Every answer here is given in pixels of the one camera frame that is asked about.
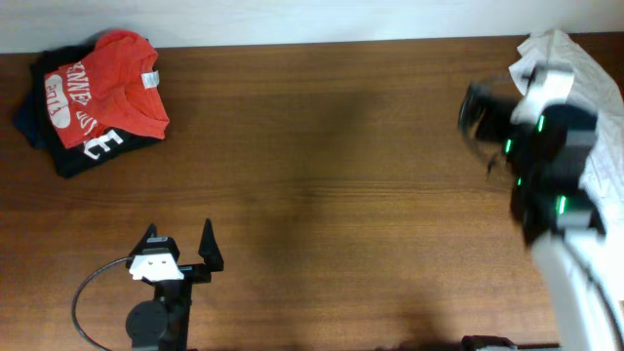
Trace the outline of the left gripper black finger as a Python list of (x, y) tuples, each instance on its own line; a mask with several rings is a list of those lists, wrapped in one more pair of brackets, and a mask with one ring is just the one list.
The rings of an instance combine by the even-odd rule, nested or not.
[(141, 254), (142, 251), (147, 247), (147, 241), (151, 238), (155, 238), (157, 236), (157, 227), (155, 224), (151, 223), (143, 236), (140, 238), (138, 243), (133, 247), (133, 249), (128, 254), (128, 257), (134, 258), (136, 255)]
[(223, 265), (223, 257), (215, 240), (213, 225), (209, 218), (205, 220), (198, 255), (207, 266)]

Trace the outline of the white t-shirt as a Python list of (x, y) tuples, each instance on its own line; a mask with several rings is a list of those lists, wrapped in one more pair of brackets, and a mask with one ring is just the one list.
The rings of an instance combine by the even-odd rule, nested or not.
[(555, 88), (549, 98), (566, 98), (598, 113), (598, 140), (580, 178), (581, 187), (598, 205), (611, 248), (623, 247), (623, 98), (615, 81), (566, 33), (557, 30), (532, 34), (517, 47), (521, 58), (509, 67), (514, 84), (523, 95), (511, 121), (536, 123), (544, 102), (530, 101), (530, 87), (521, 79), (544, 62), (564, 63), (573, 70), (565, 91)]

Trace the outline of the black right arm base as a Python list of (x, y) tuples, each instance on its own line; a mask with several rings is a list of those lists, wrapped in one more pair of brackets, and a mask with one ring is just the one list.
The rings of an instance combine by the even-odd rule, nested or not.
[(461, 351), (562, 351), (558, 344), (518, 345), (507, 337), (466, 335), (460, 342)]

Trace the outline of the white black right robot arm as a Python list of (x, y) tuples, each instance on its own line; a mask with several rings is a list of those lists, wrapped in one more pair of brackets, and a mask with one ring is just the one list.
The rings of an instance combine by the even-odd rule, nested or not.
[(623, 316), (606, 272), (607, 225), (581, 187), (598, 117), (557, 102), (534, 122), (515, 122), (517, 105), (471, 84), (457, 128), (487, 175), (511, 185), (510, 212), (553, 298), (561, 349), (620, 350)]

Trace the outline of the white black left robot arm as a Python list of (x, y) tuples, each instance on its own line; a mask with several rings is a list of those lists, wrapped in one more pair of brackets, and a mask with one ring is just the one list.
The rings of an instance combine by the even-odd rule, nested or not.
[(141, 351), (186, 351), (193, 287), (207, 284), (224, 269), (212, 222), (205, 220), (198, 255), (200, 263), (178, 263), (179, 248), (172, 237), (160, 236), (150, 224), (129, 255), (132, 278), (151, 286), (151, 299), (137, 304), (126, 319), (132, 348)]

